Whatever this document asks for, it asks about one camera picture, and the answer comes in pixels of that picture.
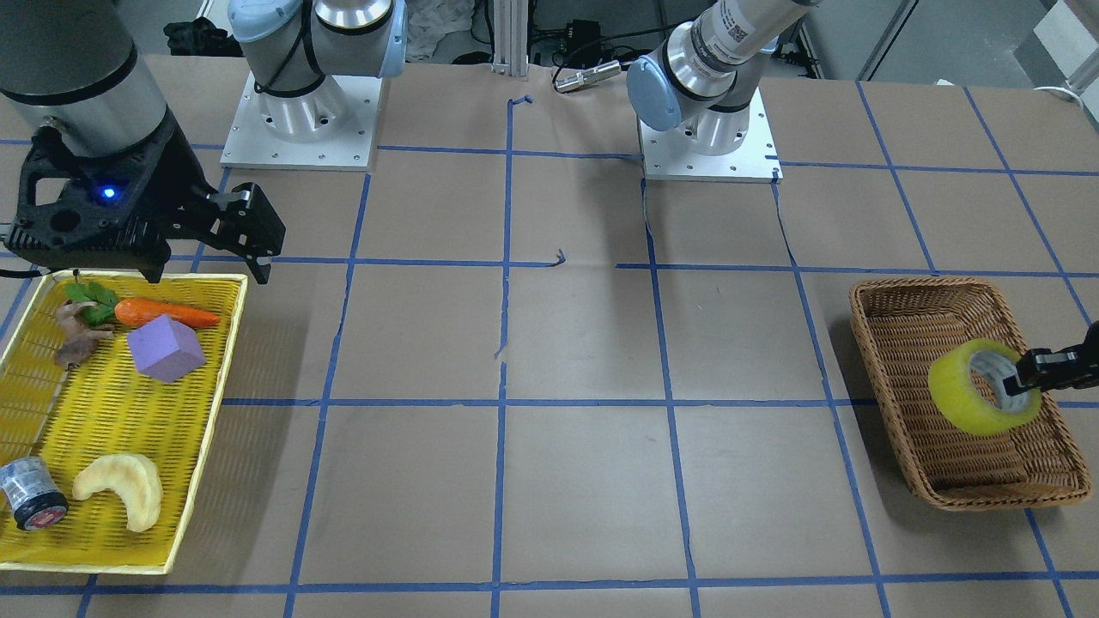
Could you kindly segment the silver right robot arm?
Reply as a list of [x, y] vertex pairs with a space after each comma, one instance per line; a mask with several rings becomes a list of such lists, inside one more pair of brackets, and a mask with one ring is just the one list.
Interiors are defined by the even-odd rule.
[[[247, 78], [222, 163], [354, 172], [373, 148], [384, 79], [406, 63], [404, 1], [227, 1], [165, 26], [167, 55], [227, 60]], [[137, 271], [160, 282], [174, 241], [234, 254], [270, 280], [286, 227], [256, 183], [221, 191], [179, 118], [165, 76], [116, 1], [4, 1], [3, 101], [32, 134], [3, 250], [5, 279], [55, 271]]]

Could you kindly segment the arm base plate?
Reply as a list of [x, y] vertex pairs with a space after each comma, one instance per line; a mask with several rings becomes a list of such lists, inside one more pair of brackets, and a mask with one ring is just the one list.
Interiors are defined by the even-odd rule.
[[223, 166], [279, 172], [369, 172], [387, 81], [329, 76], [312, 93], [256, 93], [249, 76], [230, 124]]
[[645, 179], [777, 184], [784, 172], [761, 88], [734, 113], [707, 110], [671, 130], [637, 121]]

